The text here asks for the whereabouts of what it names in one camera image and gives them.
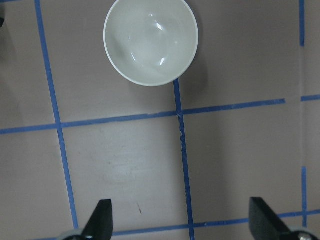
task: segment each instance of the grid line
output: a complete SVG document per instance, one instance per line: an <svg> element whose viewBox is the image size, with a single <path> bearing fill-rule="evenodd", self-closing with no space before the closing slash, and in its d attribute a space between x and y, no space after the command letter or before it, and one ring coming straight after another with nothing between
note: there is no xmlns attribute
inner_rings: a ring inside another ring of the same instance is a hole
<svg viewBox="0 0 320 240"><path fill-rule="evenodd" d="M302 226L306 228L308 226L308 198L307 198L307 168L302 167L301 170L301 185L302 185Z"/></svg>
<svg viewBox="0 0 320 240"><path fill-rule="evenodd" d="M77 229L79 227L79 225L78 225L78 218L77 218L77 212L76 212L75 198L74 198L71 177L70 177L70 172L69 172L64 133L63 133L63 129L61 127L61 119L60 119L60 113L59 113L58 102L57 102L57 97L56 97L55 85L54 85L54 80L53 80L52 71L51 71L51 65L50 65L50 59L49 59L49 53L48 53L48 47L47 47L47 41L46 41L46 35L45 35L45 27L44 27L44 22L43 22L43 18L42 18L40 0L34 0L34 6L35 6L36 19L37 19L37 24L38 24L44 66L45 66L45 71L46 71L46 77L47 77L47 81L48 81L49 92L50 92L52 108L53 108L53 114L54 114L54 119L55 119L55 124L56 124L56 130L57 130L59 144L60 144L62 165L63 165L66 188L67 188L67 193L68 193L68 198L69 198L72 222L73 222L73 227L75 229Z"/></svg>
<svg viewBox="0 0 320 240"><path fill-rule="evenodd" d="M318 215L318 214L320 214L320 209L307 212L308 216ZM287 212L287 213L278 214L278 217L281 219L297 218L297 217L301 217L301 216L303 216L302 211ZM223 226L246 224L248 222L249 222L248 218L220 220L220 221L208 221L208 222L194 223L193 228L196 229L196 228L223 227ZM142 229L136 229L136 230L114 232L112 234L112 236L115 237L115 236L126 236L126 235L135 235L135 234L158 233L158 232L164 232L164 231L186 230L188 228L189 228L188 224L153 227L153 228L142 228ZM42 238L42 239L34 239L34 240L56 240L56 238Z"/></svg>
<svg viewBox="0 0 320 240"><path fill-rule="evenodd" d="M320 100L320 94L301 96L301 102L319 101L319 100ZM184 115L193 115L193 114L211 113L211 112L219 112L219 111L232 111L232 110L239 110L239 109L246 109L246 108L259 108L259 107L283 105L283 104L286 104L285 98L264 100L264 101L252 101L252 102L245 102L245 103L235 103L230 105L217 105L217 106L209 106L209 107L184 109L182 110L182 112ZM144 114L136 114L136 115L105 117L105 118L96 118L96 119L89 119L89 120L61 122L61 127L72 128L72 127L81 127L81 126L96 125L96 124L108 124L108 123L114 123L114 122L127 122L127 121L137 121L137 120L145 120L145 119L165 118L165 117L172 117L176 115L177 115L176 111L163 111L158 113L144 113ZM3 128L3 129L0 129L0 135L33 132L33 131L45 131L45 130L51 130L56 128L57 128L56 124L43 124L43 125L34 125L34 126Z"/></svg>
<svg viewBox="0 0 320 240"><path fill-rule="evenodd" d="M192 213L192 201L191 201L191 190L190 190L190 179L189 179L185 122L184 122L184 113L182 110L182 103L181 103L179 79L176 79L173 82L173 86L174 86L176 114L178 116L179 125L180 125L180 141L181 141L181 152L182 152L182 165L183 165L183 175L184 175L186 208L187 208L188 224L189 224L189 236L190 236L190 240L195 240L195 230L193 227L194 217L193 217L193 213Z"/></svg>
<svg viewBox="0 0 320 240"><path fill-rule="evenodd" d="M13 2L13 1L19 1L19 0L0 0L0 3ZM57 97L56 97L56 93L55 93L54 82L53 82L53 77L52 77L52 72L51 72L49 54L48 54L48 49L47 49L40 0L34 0L34 2L35 2L35 8L36 8L36 15L37 15L37 22L38 22L38 28L39 28L42 53L43 53L43 58L44 58L44 63L45 63L45 68L46 68L46 74L47 74L47 78L48 78L48 85L49 85L49 90L50 90L52 108L53 108L53 112L54 112L55 124L44 124L44 125L37 125L37 126L0 129L0 135L57 129L59 143L60 143L60 150L61 150L61 155L62 155L62 162L63 162L63 167L65 170L67 188L68 188L68 184L69 184L68 194L69 194L70 208L71 208L71 214L72 214L72 220L73 220L74 227L75 228L78 227L78 220L77 220L75 203L74 203L74 196L73 196L73 191L72 191L72 186L71 186L71 179L70 179L70 173L69 173L69 167L68 167L66 147L65 147L64 136L63 136L63 128L87 126L87 125L95 125L95 124L105 124L105 123L111 123L111 122L124 122L124 121L171 117L171 116L175 116L175 115L178 116L179 123L180 123L182 161L183 161L183 170L185 173L184 177L185 177L185 185L186 185L185 187L186 187L186 195L187 195L186 200L187 200L189 224L167 226L167 227L156 227L156 228L148 228L148 229L140 229L140 230L132 230L132 231L121 231L121 232L115 232L113 235L114 236L121 236L121 235L152 233L152 232L171 231L171 230L180 230L180 229L189 229L189 230L192 229L192 231L193 231L194 228L226 226L226 225L247 223L248 222L247 218L226 220L226 221L212 221L212 222L195 223L195 224L193 223L192 205L191 205L191 191L190 191L189 170L188 170L188 158L187 158L187 149L186 149L186 136L185 136L185 126L184 126L184 115L285 104L286 103L285 99L276 99L276 100L268 100L268 101L260 101L260 102L239 103L239 104L233 104L233 105L223 105L223 106L213 106L213 107L203 107L203 108L183 110L182 106L181 106L179 80L177 79L174 82L176 112L175 111L168 111L168 112L160 112L160 113L155 113L155 114L138 114L138 115L131 115L131 116L120 116L120 117L110 117L110 118L101 118L101 119L61 123L59 109L58 109L58 103L57 103ZM300 30L300 35L299 35L300 46L304 47L305 46L305 1L304 0L299 0L299 30ZM301 97L301 102L316 101L316 100L320 100L320 94ZM302 216L303 217L303 225L304 225L304 227L306 227L307 226L307 216L320 214L320 209L308 211L307 168L305 166L302 167L301 181L302 181L302 211L301 212L289 212L289 213L279 214L279 217L291 218L291 217ZM43 238L43 239L44 240L54 240L55 238Z"/></svg>
<svg viewBox="0 0 320 240"><path fill-rule="evenodd" d="M300 33L300 46L305 46L305 0L299 0L299 33Z"/></svg>
<svg viewBox="0 0 320 240"><path fill-rule="evenodd" d="M265 100L265 101L252 101L252 102L230 104L230 105L221 105L221 106L211 106L211 107L201 107L201 108L187 109L187 110L183 110L183 114L184 115L189 115L189 114L220 112L220 111L256 108L256 107L271 106L271 105L281 105L281 104L286 104L286 100L284 98L282 98L282 99L273 99L273 100Z"/></svg>

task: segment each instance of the blue tape line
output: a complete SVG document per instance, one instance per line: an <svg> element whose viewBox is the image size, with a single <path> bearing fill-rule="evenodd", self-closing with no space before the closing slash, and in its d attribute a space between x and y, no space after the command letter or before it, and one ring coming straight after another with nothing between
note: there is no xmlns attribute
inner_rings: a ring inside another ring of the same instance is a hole
<svg viewBox="0 0 320 240"><path fill-rule="evenodd" d="M288 213L281 213L278 214L278 217L281 219L285 219L285 218L295 218L295 217L301 217L303 216L303 212L302 211L296 211L296 212L288 212Z"/></svg>
<svg viewBox="0 0 320 240"><path fill-rule="evenodd" d="M320 214L320 209L308 212L308 215L317 215L317 214ZM303 213L301 211L298 211L298 212L282 213L282 214L279 214L278 216L283 219L283 218L300 217L302 215ZM249 222L248 218L241 218L241 219L224 220L224 221L209 221L209 222L195 223L192 225L192 227L193 228L209 228L209 227L246 224L248 222ZM189 229L189 228L190 228L190 225L183 224L183 225L174 225L174 226L144 228L144 229L129 230L129 231L118 231L118 232L114 232L112 235L125 236L125 235L134 235L134 234L147 234L147 233L157 233L157 232L164 232L164 231L183 230L183 229ZM34 239L34 240L55 240L55 238L43 238L43 239Z"/></svg>
<svg viewBox="0 0 320 240"><path fill-rule="evenodd" d="M305 0L299 0L299 28L300 28L300 46L305 46Z"/></svg>
<svg viewBox="0 0 320 240"><path fill-rule="evenodd" d="M236 110L236 109L246 109L246 108L256 108L256 107L281 105L281 104L286 104L286 100L284 98L283 99L266 100L266 101L245 102L245 103L238 103L238 104L231 104L231 105L210 106L210 107L186 109L186 110L183 110L183 114L188 115L188 114L210 113L210 112L219 112L219 111L228 111L228 110Z"/></svg>
<svg viewBox="0 0 320 240"><path fill-rule="evenodd" d="M14 127L14 128L0 129L0 135L43 131L43 130L51 130L56 128L57 128L56 124Z"/></svg>
<svg viewBox="0 0 320 240"><path fill-rule="evenodd" d="M307 214L308 216L318 215L318 214L320 214L320 209L312 210L312 211L307 211L306 214Z"/></svg>
<svg viewBox="0 0 320 240"><path fill-rule="evenodd" d="M248 218L242 218L242 219L226 220L226 221L210 221L210 222L196 223L193 225L193 227L194 228L218 227L218 226L245 224L248 222L249 222Z"/></svg>
<svg viewBox="0 0 320 240"><path fill-rule="evenodd" d="M130 231L118 231L114 232L112 236L124 236L124 235L133 235L133 234L146 234L146 233L156 233L163 231L172 231L172 230L181 230L188 229L189 225L176 225L176 226L164 226L164 227L154 227L154 228L146 228L146 229L138 229L138 230L130 230Z"/></svg>
<svg viewBox="0 0 320 240"><path fill-rule="evenodd" d="M63 122L61 123L61 126L63 128L71 128L71 127L79 127L79 126L87 126L87 125L95 125L95 124L106 124L106 123L113 123L113 122L126 122L126 121L135 121L135 120L143 120L143 119L164 118L164 117L171 117L176 115L177 115L176 111L166 111L166 112L159 112L154 114L138 114L138 115L116 116L116 117L83 120L83 121Z"/></svg>
<svg viewBox="0 0 320 240"><path fill-rule="evenodd" d="M20 0L0 0L0 4L7 3L7 2L16 2Z"/></svg>
<svg viewBox="0 0 320 240"><path fill-rule="evenodd" d="M178 116L178 120L179 120L179 124L180 124L180 141L181 141L184 186L185 186L185 195L186 195L186 208L187 208L188 223L189 223L189 235L190 235L190 240L194 240L195 239L195 230L193 228L194 217L193 217L193 213L192 213L192 201L191 201L191 190L190 190L190 179L189 179L189 168L188 168L185 122L184 122L184 113L183 113L182 104L181 104L179 79L175 80L173 82L173 85L174 85L176 114Z"/></svg>
<svg viewBox="0 0 320 240"><path fill-rule="evenodd" d="M74 193L73 193L72 184L71 184L71 177L70 177L68 160L67 160L65 139L64 139L64 134L63 134L63 130L61 127L61 120L60 120L60 114L59 114L59 109L58 109L58 102L57 102L57 97L56 97L55 85L54 85L54 80L53 80L52 71L51 71L51 65L50 65L50 59L49 59L49 53L48 53L48 47L47 47L47 41L46 41L45 28L44 28L44 22L43 22L43 17L42 17L40 0L34 0L34 5L35 5L36 18L37 18L37 23L38 23L38 30L39 30L39 35L40 35L45 71L46 71L46 76L47 76L47 80L48 80L48 86L49 86L52 108L53 108L53 113L54 113L54 119L55 119L55 123L56 123L56 129L57 129L57 133L58 133L59 143L60 143L62 164L63 164L63 169L64 169L66 188L67 188L68 197L69 197L73 227L75 229L77 229L77 228L79 228L79 225L78 225L78 218L77 218L77 212L76 212L76 205L75 205Z"/></svg>
<svg viewBox="0 0 320 240"><path fill-rule="evenodd" d="M320 100L320 94L319 95L309 95L309 96L302 96L301 102L307 102L307 101L316 101Z"/></svg>
<svg viewBox="0 0 320 240"><path fill-rule="evenodd" d="M302 226L307 227L308 225L308 199L307 199L307 168L302 167L301 170L301 181L302 181Z"/></svg>

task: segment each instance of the gray surface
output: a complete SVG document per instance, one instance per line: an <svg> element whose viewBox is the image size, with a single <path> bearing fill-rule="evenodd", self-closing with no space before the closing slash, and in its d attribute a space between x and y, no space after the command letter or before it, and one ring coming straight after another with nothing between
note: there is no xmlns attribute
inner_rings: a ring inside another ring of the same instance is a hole
<svg viewBox="0 0 320 240"><path fill-rule="evenodd" d="M1 11L0 129L52 124L34 1L1 4Z"/></svg>
<svg viewBox="0 0 320 240"><path fill-rule="evenodd" d="M55 130L0 135L2 239L58 236L73 228Z"/></svg>
<svg viewBox="0 0 320 240"><path fill-rule="evenodd" d="M308 210L320 209L320 102L305 102L305 121L306 121L306 166L307 166L307 192Z"/></svg>
<svg viewBox="0 0 320 240"><path fill-rule="evenodd" d="M305 1L305 95L320 92L320 1Z"/></svg>
<svg viewBox="0 0 320 240"><path fill-rule="evenodd" d="M253 196L300 211L298 120L289 104L185 116L194 221L247 218Z"/></svg>
<svg viewBox="0 0 320 240"><path fill-rule="evenodd" d="M41 1L63 122L176 109L172 83L137 86L109 63L103 24L113 2ZM200 39L195 61L180 79L184 109L286 100L184 116L194 222L246 218L251 196L264 197L277 213L301 211L303 165L308 210L320 209L320 102L300 103L301 95L320 94L319 1L305 1L306 40L300 53L298 1L187 2ZM52 124L35 2L1 3L0 16L4 13L0 130ZM188 223L176 116L63 132L80 227L101 198L113 200L115 231ZM52 238L73 228L56 130L0 135L0 193L1 237ZM317 219L309 217L310 228L318 229ZM301 217L292 222L300 225ZM225 234L250 239L246 224L195 229L196 240ZM187 240L189 233L114 239Z"/></svg>
<svg viewBox="0 0 320 240"><path fill-rule="evenodd" d="M292 0L188 0L199 26L180 78L184 108L291 97L299 82L299 12Z"/></svg>
<svg viewBox="0 0 320 240"><path fill-rule="evenodd" d="M173 85L142 87L108 60L103 28L114 1L42 2L51 68L63 122L176 109Z"/></svg>
<svg viewBox="0 0 320 240"><path fill-rule="evenodd" d="M177 117L64 135L80 227L99 199L112 199L116 232L188 223Z"/></svg>
<svg viewBox="0 0 320 240"><path fill-rule="evenodd" d="M300 217L284 218L283 221L288 226L295 226L301 223ZM246 223L229 226L217 226L208 228L196 228L195 237L200 240L214 240L214 239L241 239L254 240L251 236L249 225Z"/></svg>
<svg viewBox="0 0 320 240"><path fill-rule="evenodd" d="M144 233L144 234L135 234L135 235L126 235L126 236L114 236L112 240L177 240L189 239L188 230L175 230L175 231L161 231L155 233Z"/></svg>
<svg viewBox="0 0 320 240"><path fill-rule="evenodd" d="M319 238L320 237L320 215L308 217L308 228Z"/></svg>

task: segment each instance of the white bowl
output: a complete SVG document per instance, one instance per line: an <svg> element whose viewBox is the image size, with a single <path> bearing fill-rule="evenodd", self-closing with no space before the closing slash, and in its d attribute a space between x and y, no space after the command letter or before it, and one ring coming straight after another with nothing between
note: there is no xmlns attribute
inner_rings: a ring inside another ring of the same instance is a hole
<svg viewBox="0 0 320 240"><path fill-rule="evenodd" d="M180 77L196 55L198 38L196 18L184 0L117 0L103 29L114 68L143 86Z"/></svg>

